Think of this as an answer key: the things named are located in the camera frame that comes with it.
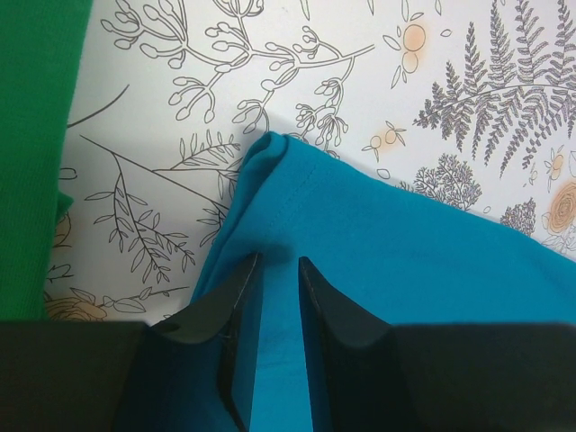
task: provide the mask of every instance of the patterned background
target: patterned background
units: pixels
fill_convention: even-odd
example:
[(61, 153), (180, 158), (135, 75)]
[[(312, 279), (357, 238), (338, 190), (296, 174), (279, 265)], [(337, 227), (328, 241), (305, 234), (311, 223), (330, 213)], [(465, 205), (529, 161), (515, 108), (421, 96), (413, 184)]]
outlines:
[(50, 315), (152, 323), (183, 308), (242, 156), (268, 130), (576, 257), (571, 10), (573, 0), (94, 2)]

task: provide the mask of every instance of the green fabric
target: green fabric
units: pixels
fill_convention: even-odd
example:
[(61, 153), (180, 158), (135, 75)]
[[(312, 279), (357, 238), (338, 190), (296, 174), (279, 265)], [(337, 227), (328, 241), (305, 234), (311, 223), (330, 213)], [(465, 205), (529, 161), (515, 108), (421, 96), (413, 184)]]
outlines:
[(91, 0), (0, 1), (0, 320), (45, 316), (58, 179)]

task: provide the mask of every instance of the floral line art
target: floral line art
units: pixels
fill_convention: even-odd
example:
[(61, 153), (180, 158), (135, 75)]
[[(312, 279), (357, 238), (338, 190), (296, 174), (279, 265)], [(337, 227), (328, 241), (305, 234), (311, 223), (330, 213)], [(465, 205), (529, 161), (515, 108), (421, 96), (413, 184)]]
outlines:
[(348, 68), (342, 77), (332, 77), (322, 81), (320, 86), (314, 91), (315, 95), (324, 95), (326, 102), (317, 107), (312, 107), (306, 103), (297, 103), (296, 109), (299, 114), (296, 116), (296, 127), (300, 132), (293, 132), (291, 135), (298, 140), (309, 143), (306, 135), (315, 129), (319, 131), (318, 137), (314, 140), (316, 146), (324, 146), (324, 151), (334, 158), (339, 158), (338, 153), (330, 149), (330, 144), (338, 147), (342, 143), (342, 136), (348, 132), (347, 123), (338, 117), (340, 106), (344, 101), (344, 82), (350, 76), (354, 67), (354, 59), (350, 60)]
[(542, 243), (560, 254), (576, 251), (576, 183), (570, 182), (554, 197), (542, 224), (550, 236)]
[(527, 202), (507, 207), (500, 218), (500, 223), (529, 237), (532, 236), (536, 226), (536, 203), (530, 198)]
[[(265, 131), (269, 130), (269, 117), (266, 105), (273, 95), (281, 88), (291, 83), (299, 73), (307, 68), (324, 68), (338, 63), (348, 62), (353, 65), (354, 59), (374, 49), (370, 45), (342, 55), (332, 45), (321, 40), (308, 26), (302, 28), (304, 45), (294, 43), (291, 47), (279, 45), (272, 41), (264, 44), (264, 49), (257, 49), (250, 39), (245, 20), (259, 16), (264, 11), (261, 0), (249, 0), (242, 7), (239, 0), (212, 0), (213, 4), (226, 15), (232, 24), (218, 22), (215, 27), (208, 27), (204, 34), (216, 41), (212, 44), (213, 54), (232, 51), (238, 53), (233, 59), (221, 59), (206, 55), (194, 48), (188, 36), (188, 16), (183, 0), (170, 2), (158, 0), (158, 8), (144, 4), (143, 15), (131, 7), (126, 0), (116, 0), (120, 11), (115, 14), (120, 26), (101, 20), (103, 28), (120, 38), (114, 45), (121, 50), (129, 50), (139, 42), (140, 51), (150, 59), (168, 59), (168, 66), (181, 69), (188, 58), (213, 68), (213, 75), (208, 82), (203, 82), (194, 76), (179, 76), (173, 80), (180, 87), (169, 98), (168, 104), (180, 106), (175, 117), (182, 121), (190, 117), (192, 109), (204, 101), (205, 123), (210, 123), (215, 117), (216, 94), (214, 87), (227, 74), (243, 68), (252, 59), (269, 59), (268, 69), (278, 73), (276, 79), (264, 79), (261, 88), (266, 91), (261, 99), (245, 99), (238, 103), (240, 113), (234, 117), (235, 123), (246, 123), (243, 133), (254, 131), (263, 124)], [(331, 55), (326, 59), (317, 59), (319, 52)]]
[(456, 155), (444, 153), (434, 168), (423, 166), (416, 173), (413, 184), (400, 182), (399, 188), (468, 211), (482, 195), (480, 185), (473, 179), (473, 171)]
[(83, 118), (80, 119), (80, 120), (73, 121), (72, 123), (69, 123), (69, 124), (66, 126), (67, 129), (73, 128), (73, 127), (77, 126), (78, 124), (83, 123), (83, 122), (85, 122), (85, 121), (87, 121), (87, 120), (90, 120), (90, 119), (94, 118), (96, 115), (98, 115), (98, 114), (103, 113), (104, 111), (106, 111), (106, 110), (107, 110), (108, 108), (110, 108), (112, 105), (116, 104), (116, 103), (120, 100), (121, 97), (124, 96), (124, 94), (126, 93), (126, 90), (128, 90), (128, 87), (130, 87), (130, 84), (126, 85), (126, 86), (122, 89), (122, 91), (121, 91), (116, 97), (114, 97), (109, 103), (107, 103), (105, 106), (103, 106), (103, 107), (100, 108), (99, 110), (94, 111), (94, 112), (92, 112), (91, 114), (88, 114), (86, 117), (83, 117)]
[(51, 320), (103, 321), (108, 316), (108, 312), (105, 310), (107, 308), (114, 308), (122, 313), (144, 313), (146, 308), (142, 302), (149, 297), (160, 294), (169, 297), (170, 293), (189, 288), (189, 286), (179, 286), (153, 292), (152, 287), (149, 286), (138, 295), (118, 300), (105, 295), (99, 304), (96, 304), (96, 297), (90, 292), (70, 288), (73, 294), (71, 297), (52, 299), (49, 294), (45, 293), (44, 305)]
[[(464, 80), (457, 75), (451, 61), (446, 63), (446, 88), (432, 85), (432, 99), (414, 124), (422, 128), (439, 128), (442, 138), (455, 135), (456, 146), (462, 151), (464, 139), (471, 131), (472, 117), (476, 125), (472, 132), (472, 157), (476, 158), (481, 142), (486, 142), (484, 162), (488, 165), (492, 153), (505, 133), (512, 137), (500, 165), (500, 176), (523, 143), (526, 154), (522, 167), (528, 168), (543, 142), (560, 126), (567, 124), (568, 137), (576, 121), (576, 64), (571, 43), (576, 32), (565, 0), (558, 0), (558, 32), (553, 52), (545, 52), (548, 41), (542, 40), (543, 26), (528, 0), (517, 0), (516, 49), (510, 47), (497, 1), (490, 10), (490, 62), (481, 58), (476, 44), (476, 31), (470, 22), (465, 45)], [(547, 82), (539, 82), (543, 77)]]
[(216, 134), (216, 140), (212, 138), (210, 130), (206, 130), (206, 140), (198, 145), (198, 135), (193, 134), (190, 142), (186, 145), (184, 139), (180, 139), (180, 162), (170, 168), (154, 169), (155, 173), (175, 171), (213, 171), (218, 174), (218, 193), (220, 199), (227, 194), (230, 199), (236, 192), (239, 168), (242, 157), (238, 157), (241, 146), (230, 135), (228, 141), (224, 140), (220, 132)]
[(393, 146), (396, 144), (396, 142), (400, 142), (402, 146), (406, 147), (406, 141), (404, 140), (404, 137), (402, 137), (402, 133), (406, 130), (402, 128), (396, 128), (389, 121), (386, 122), (386, 126), (388, 127), (388, 130), (384, 133), (384, 143), (382, 137), (374, 135), (370, 139), (370, 145), (362, 148), (362, 151), (373, 152), (374, 156), (376, 157), (376, 162), (380, 162), (380, 149), (383, 148), (383, 144), (387, 146)]
[(194, 194), (194, 195), (197, 195), (197, 196), (203, 198), (204, 200), (212, 203), (213, 205), (215, 205), (216, 207), (220, 208), (220, 209), (223, 210), (224, 212), (227, 212), (228, 209), (229, 209), (226, 205), (222, 204), (221, 202), (216, 202), (216, 201), (214, 201), (212, 198), (209, 198), (208, 196), (206, 196), (206, 195), (204, 195), (204, 194), (202, 194), (202, 193), (199, 193), (199, 192), (195, 191), (194, 189), (191, 189), (191, 188), (189, 188), (189, 187), (186, 187), (185, 185), (180, 184), (180, 183), (172, 180), (170, 177), (167, 177), (167, 176), (163, 175), (162, 172), (154, 171), (153, 169), (150, 169), (150, 168), (148, 168), (148, 167), (146, 167), (146, 166), (143, 166), (143, 165), (139, 164), (138, 162), (135, 162), (135, 161), (133, 161), (133, 160), (131, 160), (131, 159), (128, 159), (127, 157), (125, 157), (125, 156), (123, 156), (123, 155), (121, 155), (121, 154), (119, 154), (119, 153), (116, 153), (115, 151), (107, 148), (106, 146), (103, 146), (102, 144), (99, 144), (98, 142), (96, 142), (96, 141), (94, 141), (94, 140), (92, 140), (92, 139), (89, 139), (89, 138), (85, 137), (84, 135), (80, 135), (80, 138), (82, 138), (83, 140), (86, 140), (87, 142), (89, 142), (89, 143), (97, 146), (98, 148), (100, 148), (100, 149), (102, 149), (102, 150), (110, 153), (114, 158), (117, 158), (117, 159), (119, 159), (119, 160), (123, 160), (123, 161), (125, 161), (125, 162), (128, 162), (129, 164), (132, 164), (132, 165), (134, 165), (135, 167), (138, 167), (138, 168), (140, 168), (140, 169), (143, 169), (144, 171), (147, 171), (147, 172), (150, 173), (150, 174), (153, 174), (153, 175), (155, 175), (155, 176), (158, 176), (158, 177), (166, 180), (167, 182), (171, 183), (172, 185), (175, 185), (175, 186), (177, 186), (177, 187), (180, 187), (180, 188), (182, 188), (182, 189), (184, 189), (184, 190), (186, 190), (186, 191), (188, 191), (188, 192), (190, 192), (190, 193), (192, 193), (192, 194)]
[(68, 279), (69, 277), (74, 277), (70, 272), (72, 271), (72, 266), (70, 264), (63, 265), (53, 265), (50, 267), (48, 274), (46, 275), (46, 280), (51, 284), (58, 279)]
[[(178, 185), (186, 191), (202, 197), (206, 202), (211, 204), (211, 208), (204, 209), (204, 212), (206, 212), (208, 216), (197, 221), (201, 224), (214, 227), (214, 229), (208, 232), (200, 241), (200, 248), (210, 240), (215, 239), (226, 218), (228, 207), (175, 182), (161, 172), (142, 166), (87, 137), (81, 137), (110, 153), (116, 162), (119, 174), (113, 189), (93, 193), (86, 197), (85, 200), (89, 202), (101, 200), (111, 202), (111, 211), (98, 217), (94, 221), (94, 224), (103, 222), (109, 225), (111, 224), (112, 230), (110, 231), (108, 242), (112, 243), (115, 241), (121, 254), (132, 253), (130, 272), (135, 273), (139, 270), (143, 284), (145, 284), (151, 276), (155, 278), (157, 284), (160, 284), (162, 281), (170, 282), (169, 274), (174, 270), (174, 259), (177, 258), (180, 261), (180, 268), (183, 273), (186, 272), (188, 266), (195, 266), (194, 252), (187, 246), (189, 241), (188, 236), (181, 232), (165, 232), (161, 230), (161, 213), (150, 208), (148, 203), (142, 198), (129, 192), (122, 171), (121, 161), (131, 163), (155, 176), (166, 179), (171, 184)], [(198, 162), (205, 163), (205, 161), (209, 161), (209, 159), (200, 158), (201, 160), (199, 161), (197, 155), (200, 151), (205, 151), (206, 149), (216, 152), (214, 154), (210, 153), (212, 156), (218, 155), (218, 157), (222, 158), (215, 146), (205, 148), (200, 146), (200, 149), (197, 149), (196, 153), (194, 153), (196, 156), (192, 158), (187, 158), (185, 148), (181, 148), (181, 156), (183, 155), (184, 162), (192, 164), (198, 164)]]
[(401, 0), (401, 13), (402, 19), (406, 24), (406, 28), (396, 26), (396, 37), (400, 40), (398, 42), (396, 37), (384, 34), (382, 38), (386, 45), (394, 51), (402, 52), (400, 64), (396, 67), (391, 80), (390, 89), (393, 89), (402, 78), (404, 84), (408, 83), (408, 75), (415, 73), (419, 67), (419, 51), (424, 48), (426, 44), (426, 31), (424, 28), (417, 24), (416, 21), (421, 18), (424, 13), (416, 12), (410, 15), (410, 5), (408, 0)]
[(552, 188), (552, 182), (558, 180), (562, 172), (564, 156), (561, 153), (563, 149), (564, 146), (560, 146), (556, 151), (554, 151), (554, 148), (550, 148), (550, 160), (544, 161), (544, 166), (547, 169), (546, 173), (548, 174), (548, 193), (550, 193)]

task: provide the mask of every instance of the teal fabric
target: teal fabric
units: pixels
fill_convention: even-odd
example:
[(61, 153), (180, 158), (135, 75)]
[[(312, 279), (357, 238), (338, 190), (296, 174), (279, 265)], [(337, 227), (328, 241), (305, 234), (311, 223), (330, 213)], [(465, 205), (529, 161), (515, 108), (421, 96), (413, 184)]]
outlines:
[(300, 256), (390, 323), (576, 321), (572, 261), (274, 133), (247, 153), (194, 298), (252, 251), (265, 254), (254, 432), (311, 430)]

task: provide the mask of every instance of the fern leaf illustration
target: fern leaf illustration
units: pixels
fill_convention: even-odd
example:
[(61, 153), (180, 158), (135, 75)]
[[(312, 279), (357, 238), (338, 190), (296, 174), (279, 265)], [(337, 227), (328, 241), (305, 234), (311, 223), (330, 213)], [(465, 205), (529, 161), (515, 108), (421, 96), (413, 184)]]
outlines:
[(552, 54), (551, 66), (546, 70), (545, 78), (552, 86), (565, 86), (567, 88), (553, 88), (551, 96), (549, 113), (544, 117), (543, 122), (538, 125), (539, 131), (535, 137), (530, 140), (530, 145), (526, 147), (526, 156), (524, 156), (522, 167), (527, 168), (532, 163), (536, 148), (542, 145), (542, 141), (552, 135), (552, 129), (558, 130), (564, 122), (569, 122), (572, 99), (568, 93), (568, 88), (576, 89), (576, 73), (574, 73), (573, 63), (574, 56), (570, 55), (571, 51), (576, 50), (576, 45), (570, 43), (570, 39), (576, 32), (573, 27), (573, 21), (570, 19), (570, 11), (564, 0), (558, 0), (558, 33), (556, 34), (555, 46), (558, 48)]
[[(483, 82), (488, 70), (485, 67), (486, 60), (480, 60), (480, 52), (476, 45), (476, 34), (473, 22), (470, 22), (468, 26), (464, 51), (464, 91), (469, 96), (476, 96), (483, 92), (488, 85), (487, 82)], [(490, 120), (493, 119), (492, 113), (496, 111), (496, 105), (492, 102), (499, 99), (500, 97), (497, 94), (481, 94), (476, 101), (474, 110), (476, 114), (476, 126), (472, 139), (472, 158), (474, 159), (476, 159), (476, 152), (482, 135), (486, 131), (486, 127), (490, 124)], [(469, 102), (470, 106), (474, 105), (472, 100), (469, 100)]]
[(471, 115), (474, 114), (470, 105), (473, 105), (473, 100), (465, 98), (459, 101), (460, 96), (464, 92), (465, 85), (463, 85), (460, 76), (456, 74), (454, 66), (451, 62), (446, 63), (446, 96), (449, 105), (444, 109), (442, 115), (443, 131), (446, 131), (445, 137), (448, 138), (452, 131), (455, 132), (456, 146), (462, 151), (464, 139), (470, 131)]
[(570, 19), (570, 11), (566, 6), (565, 0), (558, 0), (558, 33), (556, 33), (555, 46), (558, 49), (552, 53), (551, 66), (546, 71), (546, 80), (553, 86), (568, 86), (576, 89), (574, 82), (576, 76), (573, 74), (572, 64), (574, 57), (568, 53), (576, 50), (576, 46), (570, 43), (570, 39), (576, 32), (573, 27), (573, 21)]
[(519, 22), (516, 28), (519, 32), (519, 36), (516, 39), (519, 44), (517, 51), (521, 56), (518, 59), (518, 79), (522, 84), (533, 84), (535, 79), (544, 75), (547, 71), (547, 69), (540, 67), (551, 57), (550, 54), (543, 54), (540, 57), (538, 55), (548, 46), (548, 42), (537, 43), (537, 39), (544, 27), (536, 27), (539, 17), (532, 16), (534, 8), (529, 7), (528, 0), (518, 0), (516, 11), (518, 13), (516, 21)]
[(518, 127), (514, 130), (514, 135), (508, 144), (506, 155), (500, 166), (500, 176), (503, 175), (504, 170), (519, 149), (520, 144), (528, 137), (527, 127), (533, 130), (547, 113), (548, 97), (541, 85), (531, 86), (527, 92), (523, 92), (523, 106), (522, 113), (520, 114), (522, 120), (518, 122)]
[(500, 101), (499, 94), (483, 94), (478, 98), (476, 104), (476, 127), (472, 138), (472, 158), (476, 159), (478, 146), (482, 139), (482, 135), (490, 125), (491, 120), (494, 119), (492, 113), (496, 112), (496, 104)]
[[(516, 11), (516, 21), (518, 22), (516, 30), (519, 33), (516, 41), (518, 42), (517, 51), (520, 55), (517, 60), (519, 64), (517, 77), (522, 84), (533, 85), (537, 78), (547, 72), (548, 69), (541, 66), (551, 55), (541, 55), (541, 51), (548, 45), (548, 42), (538, 42), (538, 37), (544, 27), (536, 27), (539, 17), (533, 16), (534, 8), (529, 6), (528, 0), (518, 0)], [(548, 115), (548, 100), (542, 86), (532, 86), (525, 93), (524, 98), (520, 115), (522, 121), (518, 122), (518, 127), (514, 130), (514, 135), (508, 144), (506, 155), (500, 166), (500, 176), (504, 173), (520, 144), (528, 136), (526, 126), (533, 130), (539, 121)]]
[(510, 62), (514, 51), (510, 49), (510, 38), (504, 29), (496, 0), (490, 9), (490, 73), (489, 84), (493, 89), (507, 86), (516, 77), (516, 64)]
[(483, 83), (482, 80), (488, 71), (484, 67), (486, 60), (480, 60), (480, 52), (476, 46), (476, 34), (473, 22), (470, 22), (468, 26), (464, 51), (464, 91), (468, 95), (474, 96), (482, 92), (486, 87), (487, 83)]
[(514, 87), (502, 94), (497, 110), (498, 116), (494, 119), (495, 122), (492, 124), (486, 145), (484, 154), (484, 163), (486, 165), (488, 165), (496, 146), (500, 144), (500, 139), (504, 137), (504, 133), (508, 132), (509, 127), (514, 125), (513, 119), (519, 117), (520, 110), (522, 110), (523, 95), (522, 87)]
[(576, 122), (576, 107), (574, 102), (571, 103), (570, 114), (568, 114), (568, 138), (572, 137), (572, 131), (574, 130), (574, 123)]

